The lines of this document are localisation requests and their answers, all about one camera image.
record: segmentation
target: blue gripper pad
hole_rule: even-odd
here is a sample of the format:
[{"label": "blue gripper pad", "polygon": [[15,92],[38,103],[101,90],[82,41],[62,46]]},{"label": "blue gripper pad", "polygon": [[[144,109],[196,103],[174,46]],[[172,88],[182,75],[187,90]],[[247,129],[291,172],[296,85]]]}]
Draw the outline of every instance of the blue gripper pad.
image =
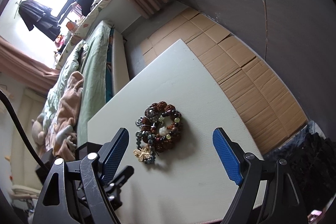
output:
[{"label": "blue gripper pad", "polygon": [[106,160],[102,167],[101,181],[104,185],[110,182],[117,172],[121,159],[127,149],[129,142],[129,134],[126,130],[120,138],[116,141],[114,148],[112,149],[110,155],[106,157]]},{"label": "blue gripper pad", "polygon": [[240,172],[240,163],[218,128],[212,134],[212,142],[229,179],[241,185],[243,176]]}]

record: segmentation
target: butterfly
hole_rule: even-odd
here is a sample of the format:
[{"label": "butterfly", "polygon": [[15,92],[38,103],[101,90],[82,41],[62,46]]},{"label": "butterfly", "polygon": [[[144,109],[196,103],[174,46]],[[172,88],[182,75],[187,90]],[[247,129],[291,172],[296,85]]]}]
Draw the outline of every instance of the butterfly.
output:
[{"label": "butterfly", "polygon": [[133,151],[133,154],[138,158],[139,161],[144,161],[150,158],[151,154],[149,153],[148,148],[143,148],[143,149],[135,149]]}]

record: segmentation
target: beaded bracelet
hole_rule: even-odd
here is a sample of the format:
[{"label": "beaded bracelet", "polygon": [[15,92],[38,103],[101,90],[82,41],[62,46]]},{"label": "beaded bracelet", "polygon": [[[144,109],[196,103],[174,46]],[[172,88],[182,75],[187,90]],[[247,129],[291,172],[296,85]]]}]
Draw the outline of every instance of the beaded bracelet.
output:
[{"label": "beaded bracelet", "polygon": [[[168,116],[172,120],[172,124],[165,127],[164,119]],[[175,146],[175,143],[181,139],[181,116],[175,106],[167,105],[164,101],[153,103],[147,107],[145,116],[141,116],[135,122],[141,128],[135,134],[137,149],[133,151],[139,161],[146,164],[154,163],[157,152],[164,152]],[[141,141],[147,143],[143,148]]]}]

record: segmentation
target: bracelet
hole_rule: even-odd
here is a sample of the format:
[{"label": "bracelet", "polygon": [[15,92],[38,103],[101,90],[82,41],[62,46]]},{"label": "bracelet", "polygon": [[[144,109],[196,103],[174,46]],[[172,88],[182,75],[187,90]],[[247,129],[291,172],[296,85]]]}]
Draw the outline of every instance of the bracelet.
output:
[{"label": "bracelet", "polygon": [[[147,107],[144,114],[145,116],[141,116],[135,122],[141,130],[135,134],[137,149],[133,153],[139,161],[151,164],[155,162],[157,152],[172,149],[181,139],[182,115],[175,106],[167,105],[164,101],[153,103]],[[171,125],[167,127],[164,126],[166,117],[172,120]],[[141,141],[147,145],[141,147]]]}]

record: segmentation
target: hanging clothes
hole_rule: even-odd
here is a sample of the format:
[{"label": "hanging clothes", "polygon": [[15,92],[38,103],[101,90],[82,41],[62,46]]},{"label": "hanging clothes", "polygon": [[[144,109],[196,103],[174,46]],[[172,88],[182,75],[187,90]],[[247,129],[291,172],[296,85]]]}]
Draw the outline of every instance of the hanging clothes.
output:
[{"label": "hanging clothes", "polygon": [[58,18],[50,14],[51,8],[34,0],[25,0],[19,5],[19,15],[23,19],[29,31],[34,26],[54,41],[59,33]]}]

